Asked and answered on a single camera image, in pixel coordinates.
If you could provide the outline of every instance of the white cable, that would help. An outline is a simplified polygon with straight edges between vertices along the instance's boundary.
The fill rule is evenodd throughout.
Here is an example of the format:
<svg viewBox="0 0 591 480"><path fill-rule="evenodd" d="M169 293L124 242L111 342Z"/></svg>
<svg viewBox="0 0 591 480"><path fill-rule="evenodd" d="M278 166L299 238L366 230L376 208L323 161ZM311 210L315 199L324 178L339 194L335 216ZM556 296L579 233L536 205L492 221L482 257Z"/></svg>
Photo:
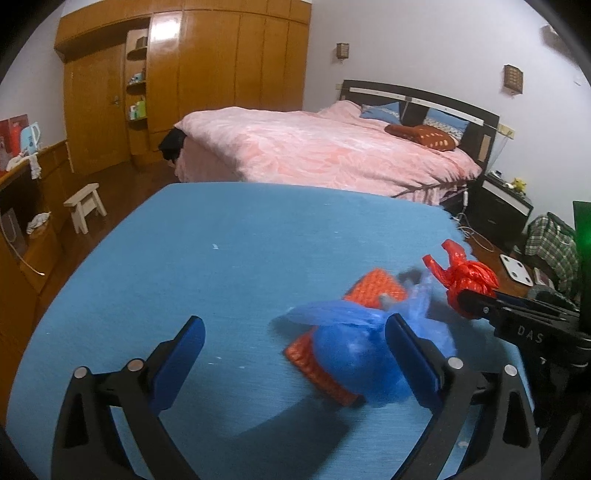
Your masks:
<svg viewBox="0 0 591 480"><path fill-rule="evenodd" d="M465 219L466 225L462 225L462 218ZM491 243L491 241L488 238L486 238L484 235L482 235L481 233L478 233L476 230L474 230L470 226L470 222L468 221L468 217L466 216L466 206L464 206L464 208L462 209L462 211L460 213L458 213L453 219L457 223L458 230L461 231L464 234L464 237L465 238L472 238L478 245L480 245L484 250L486 250L488 252L494 252L495 251L495 247ZM484 240L486 240L488 242L488 244L491 246L491 248L488 248L488 247L485 247L484 245L482 245L478 241L478 239L476 238L476 235L479 235Z"/></svg>
<svg viewBox="0 0 591 480"><path fill-rule="evenodd" d="M11 242L9 242L9 241L8 241L8 236L6 235L6 232L4 231L4 224L2 223L2 219L1 219L1 218L2 218L2 212L0 211L0 229L2 230L2 234L3 234L4 238L6 239L6 242L8 243L8 245L10 245L10 247L12 248L12 250L14 250L14 252L16 253L17 257L18 257L18 258L20 258L20 259L21 259L21 261L22 261L22 262L23 262L23 263L24 263L26 266L28 266L28 267L29 267L31 270L33 270L33 271L34 271L34 272L35 272L37 275L40 275L40 276L42 276L42 277L45 277L45 274L44 274L44 273L41 273L41 272L39 272L39 271L35 270L35 269L34 269L32 266L30 266L30 265L27 263L27 261L26 261L26 260L25 260L23 257L21 257L21 254L20 254L20 253L18 253L18 251L17 251L17 249L14 247L14 245L13 245Z"/></svg>

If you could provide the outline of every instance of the electrical outlet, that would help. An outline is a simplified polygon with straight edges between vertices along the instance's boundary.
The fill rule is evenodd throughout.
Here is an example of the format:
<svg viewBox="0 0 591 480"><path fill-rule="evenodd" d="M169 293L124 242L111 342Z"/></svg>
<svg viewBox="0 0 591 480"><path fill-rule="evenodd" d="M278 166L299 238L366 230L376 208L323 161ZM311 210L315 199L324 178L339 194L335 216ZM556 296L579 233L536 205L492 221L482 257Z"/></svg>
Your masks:
<svg viewBox="0 0 591 480"><path fill-rule="evenodd" d="M509 137L512 140L515 139L515 130L513 130L511 127L508 127L503 124L499 124L499 128L497 129L497 131L501 135L505 135L506 137Z"/></svg>

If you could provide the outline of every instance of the blue gripper pad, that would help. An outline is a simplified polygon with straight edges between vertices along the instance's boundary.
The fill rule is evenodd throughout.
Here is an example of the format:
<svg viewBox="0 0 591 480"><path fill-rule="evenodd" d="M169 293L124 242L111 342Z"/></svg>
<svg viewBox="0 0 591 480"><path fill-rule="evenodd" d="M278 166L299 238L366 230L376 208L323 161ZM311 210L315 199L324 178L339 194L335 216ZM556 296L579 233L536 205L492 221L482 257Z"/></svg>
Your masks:
<svg viewBox="0 0 591 480"><path fill-rule="evenodd" d="M205 325L193 316L171 341L171 351L152 380L150 407L155 415L173 406L204 344Z"/></svg>
<svg viewBox="0 0 591 480"><path fill-rule="evenodd" d="M434 343L418 338L399 314L388 318L385 327L386 343L398 362L420 406L435 412L441 408L442 378L437 375L431 360L445 359Z"/></svg>

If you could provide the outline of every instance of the checkered bag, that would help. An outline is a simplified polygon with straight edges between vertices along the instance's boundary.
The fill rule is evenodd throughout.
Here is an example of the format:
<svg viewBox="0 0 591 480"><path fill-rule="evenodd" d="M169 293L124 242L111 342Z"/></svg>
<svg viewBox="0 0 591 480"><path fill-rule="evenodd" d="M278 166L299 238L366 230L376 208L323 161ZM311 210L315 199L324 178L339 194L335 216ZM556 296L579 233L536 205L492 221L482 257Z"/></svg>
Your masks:
<svg viewBox="0 0 591 480"><path fill-rule="evenodd" d="M544 260L558 277L557 289L569 298L578 291L579 256L574 230L556 215L540 215L528 228L525 255Z"/></svg>

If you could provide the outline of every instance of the blue tablecloth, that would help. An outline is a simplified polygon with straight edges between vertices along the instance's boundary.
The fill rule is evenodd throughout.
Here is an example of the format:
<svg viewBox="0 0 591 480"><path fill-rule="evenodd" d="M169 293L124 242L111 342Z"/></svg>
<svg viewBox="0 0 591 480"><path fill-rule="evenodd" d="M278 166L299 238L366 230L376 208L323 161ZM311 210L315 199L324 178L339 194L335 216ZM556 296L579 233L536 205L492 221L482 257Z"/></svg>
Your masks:
<svg viewBox="0 0 591 480"><path fill-rule="evenodd" d="M462 242L446 212L405 200L267 184L169 186L89 255L43 317L18 370L7 432L49 479L75 367L100 373L146 358L195 314L206 344L161 419L201 478L390 479L430 413L414 397L338 408L283 357L305 327L281 315L342 297L375 267L416 279L425 254L447 266L447 238ZM512 362L522 371L517 349L495 339L488 323L460 319L441 286L429 316L451 324L470 366ZM116 419L132 464L151 478L122 415ZM468 423L444 477L461 460Z"/></svg>

